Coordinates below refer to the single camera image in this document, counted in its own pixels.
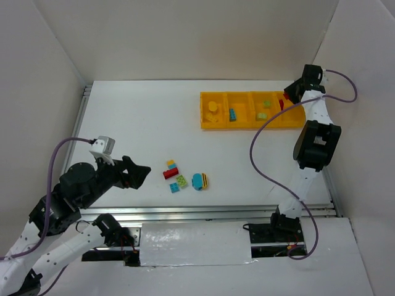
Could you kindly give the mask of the light green lego brick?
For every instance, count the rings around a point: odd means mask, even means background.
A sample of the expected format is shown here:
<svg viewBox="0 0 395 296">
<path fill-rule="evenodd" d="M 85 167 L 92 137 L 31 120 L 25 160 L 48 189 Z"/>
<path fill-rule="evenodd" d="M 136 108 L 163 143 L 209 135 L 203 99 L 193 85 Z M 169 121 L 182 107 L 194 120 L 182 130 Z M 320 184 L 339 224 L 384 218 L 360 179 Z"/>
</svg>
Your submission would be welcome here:
<svg viewBox="0 0 395 296">
<path fill-rule="evenodd" d="M 257 121 L 266 121 L 267 120 L 267 114 L 266 113 L 258 113 L 256 115 L 256 120 Z"/>
</svg>

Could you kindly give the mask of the red arch lego brick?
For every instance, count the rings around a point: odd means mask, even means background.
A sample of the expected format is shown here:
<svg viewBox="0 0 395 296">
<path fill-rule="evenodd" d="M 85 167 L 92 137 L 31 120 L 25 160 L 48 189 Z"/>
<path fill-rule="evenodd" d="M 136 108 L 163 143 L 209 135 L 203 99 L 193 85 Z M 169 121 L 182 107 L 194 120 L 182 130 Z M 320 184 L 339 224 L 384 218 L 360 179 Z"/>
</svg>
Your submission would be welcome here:
<svg viewBox="0 0 395 296">
<path fill-rule="evenodd" d="M 178 175 L 179 171 L 178 171 L 178 168 L 172 168 L 172 169 L 164 171 L 162 174 L 165 179 L 170 179 L 170 178 Z"/>
</svg>

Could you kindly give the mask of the yellow black striped lego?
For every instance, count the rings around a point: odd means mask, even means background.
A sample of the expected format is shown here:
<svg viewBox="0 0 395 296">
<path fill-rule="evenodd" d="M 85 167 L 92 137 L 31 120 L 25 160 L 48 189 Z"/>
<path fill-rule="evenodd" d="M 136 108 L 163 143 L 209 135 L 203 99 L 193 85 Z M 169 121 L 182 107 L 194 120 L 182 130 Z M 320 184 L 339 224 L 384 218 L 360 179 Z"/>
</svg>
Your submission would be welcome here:
<svg viewBox="0 0 395 296">
<path fill-rule="evenodd" d="M 205 173 L 201 173 L 201 178 L 202 178 L 202 189 L 206 189 L 208 186 L 207 175 Z"/>
</svg>

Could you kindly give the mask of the lime green lego plate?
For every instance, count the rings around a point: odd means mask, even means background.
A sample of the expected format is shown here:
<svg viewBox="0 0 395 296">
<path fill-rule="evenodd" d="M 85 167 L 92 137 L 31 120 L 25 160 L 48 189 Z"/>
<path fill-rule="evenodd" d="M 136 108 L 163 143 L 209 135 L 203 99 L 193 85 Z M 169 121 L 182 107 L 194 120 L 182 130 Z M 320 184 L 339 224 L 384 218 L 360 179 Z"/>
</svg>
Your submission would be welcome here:
<svg viewBox="0 0 395 296">
<path fill-rule="evenodd" d="M 188 185 L 188 182 L 187 182 L 187 180 L 185 179 L 185 177 L 184 177 L 183 175 L 177 176 L 177 177 L 176 177 L 176 181 L 177 181 L 177 184 L 178 184 L 181 188 L 184 188 L 184 187 L 186 187 L 186 186 Z"/>
</svg>

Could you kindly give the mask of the teal long lego brick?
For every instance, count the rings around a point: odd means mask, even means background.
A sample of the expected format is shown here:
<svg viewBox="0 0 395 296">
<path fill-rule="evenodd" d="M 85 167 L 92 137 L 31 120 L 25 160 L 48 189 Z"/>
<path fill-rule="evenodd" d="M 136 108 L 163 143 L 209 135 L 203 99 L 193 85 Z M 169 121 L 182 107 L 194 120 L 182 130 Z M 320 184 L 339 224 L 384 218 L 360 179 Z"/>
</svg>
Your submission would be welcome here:
<svg viewBox="0 0 395 296">
<path fill-rule="evenodd" d="M 230 122 L 234 122 L 237 120 L 236 112 L 234 109 L 229 109 L 229 120 Z"/>
</svg>

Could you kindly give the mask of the round yellow lego brick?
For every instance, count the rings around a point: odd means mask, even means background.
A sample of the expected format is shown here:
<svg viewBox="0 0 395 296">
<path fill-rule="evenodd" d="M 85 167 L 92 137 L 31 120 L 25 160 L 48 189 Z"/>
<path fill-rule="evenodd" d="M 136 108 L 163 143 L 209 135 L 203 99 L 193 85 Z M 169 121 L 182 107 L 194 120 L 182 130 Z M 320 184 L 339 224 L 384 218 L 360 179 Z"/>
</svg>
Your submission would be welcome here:
<svg viewBox="0 0 395 296">
<path fill-rule="evenodd" d="M 212 113 L 216 113 L 218 110 L 218 105 L 215 101 L 210 101 L 208 103 L 208 110 Z"/>
</svg>

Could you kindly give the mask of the yellow long lego brick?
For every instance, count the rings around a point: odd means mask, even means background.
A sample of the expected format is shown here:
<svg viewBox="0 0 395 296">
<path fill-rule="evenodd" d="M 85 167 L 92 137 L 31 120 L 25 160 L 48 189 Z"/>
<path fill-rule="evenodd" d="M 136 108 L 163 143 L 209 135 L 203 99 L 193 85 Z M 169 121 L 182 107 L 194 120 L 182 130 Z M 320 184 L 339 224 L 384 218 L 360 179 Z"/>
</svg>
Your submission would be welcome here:
<svg viewBox="0 0 395 296">
<path fill-rule="evenodd" d="M 212 113 L 207 113 L 204 115 L 205 121 L 209 123 L 218 123 L 220 120 L 218 117 Z"/>
</svg>

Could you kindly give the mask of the red rectangular lego brick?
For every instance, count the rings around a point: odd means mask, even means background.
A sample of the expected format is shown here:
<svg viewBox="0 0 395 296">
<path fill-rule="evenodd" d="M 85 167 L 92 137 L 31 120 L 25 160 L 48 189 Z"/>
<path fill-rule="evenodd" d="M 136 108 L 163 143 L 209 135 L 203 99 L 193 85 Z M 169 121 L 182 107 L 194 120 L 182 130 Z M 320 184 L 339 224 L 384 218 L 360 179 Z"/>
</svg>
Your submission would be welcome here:
<svg viewBox="0 0 395 296">
<path fill-rule="evenodd" d="M 283 99 L 279 100 L 279 104 L 280 104 L 280 109 L 284 110 L 285 103 L 284 103 Z"/>
</svg>

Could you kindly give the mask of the teal rounded lego brick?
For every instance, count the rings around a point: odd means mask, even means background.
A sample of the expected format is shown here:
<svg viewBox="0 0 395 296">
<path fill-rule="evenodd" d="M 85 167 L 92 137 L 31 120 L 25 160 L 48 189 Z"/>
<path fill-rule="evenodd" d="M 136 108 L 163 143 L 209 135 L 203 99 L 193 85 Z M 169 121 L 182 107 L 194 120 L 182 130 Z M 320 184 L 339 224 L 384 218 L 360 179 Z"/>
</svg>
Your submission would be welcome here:
<svg viewBox="0 0 395 296">
<path fill-rule="evenodd" d="M 192 186 L 195 190 L 201 191 L 203 189 L 203 178 L 202 174 L 200 173 L 195 173 L 192 176 L 191 179 Z"/>
</svg>

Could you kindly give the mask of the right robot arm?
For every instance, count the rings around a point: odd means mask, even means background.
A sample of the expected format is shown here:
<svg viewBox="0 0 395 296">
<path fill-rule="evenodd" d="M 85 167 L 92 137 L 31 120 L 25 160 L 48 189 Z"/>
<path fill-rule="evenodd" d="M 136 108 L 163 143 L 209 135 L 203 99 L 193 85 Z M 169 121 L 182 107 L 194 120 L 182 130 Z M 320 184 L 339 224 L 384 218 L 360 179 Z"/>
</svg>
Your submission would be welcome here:
<svg viewBox="0 0 395 296">
<path fill-rule="evenodd" d="M 306 64 L 301 78 L 285 88 L 293 104 L 302 103 L 306 123 L 293 150 L 298 169 L 287 186 L 288 197 L 270 219 L 271 227 L 279 231 L 292 233 L 299 229 L 312 181 L 331 162 L 341 135 L 341 127 L 333 124 L 327 111 L 323 76 L 322 67 Z"/>
</svg>

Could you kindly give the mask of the small teal lego brick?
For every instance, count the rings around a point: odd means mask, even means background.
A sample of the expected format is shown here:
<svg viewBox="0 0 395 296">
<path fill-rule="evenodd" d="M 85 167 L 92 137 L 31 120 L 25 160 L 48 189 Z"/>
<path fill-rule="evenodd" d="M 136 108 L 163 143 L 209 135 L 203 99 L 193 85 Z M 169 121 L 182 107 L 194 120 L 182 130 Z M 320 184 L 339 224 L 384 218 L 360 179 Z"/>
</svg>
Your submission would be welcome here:
<svg viewBox="0 0 395 296">
<path fill-rule="evenodd" d="M 175 163 L 168 166 L 169 170 L 174 169 L 176 167 L 177 167 L 177 165 Z"/>
</svg>

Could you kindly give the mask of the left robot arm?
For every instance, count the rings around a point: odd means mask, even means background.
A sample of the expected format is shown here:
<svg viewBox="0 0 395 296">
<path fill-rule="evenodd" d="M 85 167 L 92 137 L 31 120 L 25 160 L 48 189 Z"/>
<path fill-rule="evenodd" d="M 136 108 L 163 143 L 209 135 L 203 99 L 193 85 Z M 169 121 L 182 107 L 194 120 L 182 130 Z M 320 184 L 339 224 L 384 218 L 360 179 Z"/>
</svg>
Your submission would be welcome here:
<svg viewBox="0 0 395 296">
<path fill-rule="evenodd" d="M 49 251 L 72 224 L 81 219 L 87 209 L 112 187 L 139 189 L 151 168 L 135 164 L 130 157 L 96 166 L 80 162 L 72 165 L 42 197 L 31 211 L 29 219 L 15 244 L 1 260 L 1 295 L 38 295 L 50 275 L 65 268 L 88 250 L 106 245 L 133 245 L 126 228 L 109 213 L 100 214 L 88 227 Z"/>
</svg>

